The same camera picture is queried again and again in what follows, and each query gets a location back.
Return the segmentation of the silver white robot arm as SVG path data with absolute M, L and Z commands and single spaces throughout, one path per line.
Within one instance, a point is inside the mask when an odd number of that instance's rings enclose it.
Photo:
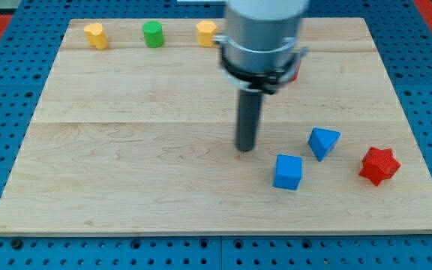
M 225 28 L 217 36 L 223 65 L 251 74 L 286 67 L 309 5 L 309 0 L 227 0 Z

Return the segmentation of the red block behind arm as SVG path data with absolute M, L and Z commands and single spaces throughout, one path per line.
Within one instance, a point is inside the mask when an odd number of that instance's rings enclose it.
M 298 79 L 299 69 L 300 69 L 301 63 L 302 63 L 302 61 L 298 60 L 296 66 L 295 66 L 295 72 L 292 75 L 291 79 L 289 80 L 290 83 L 295 82 Z

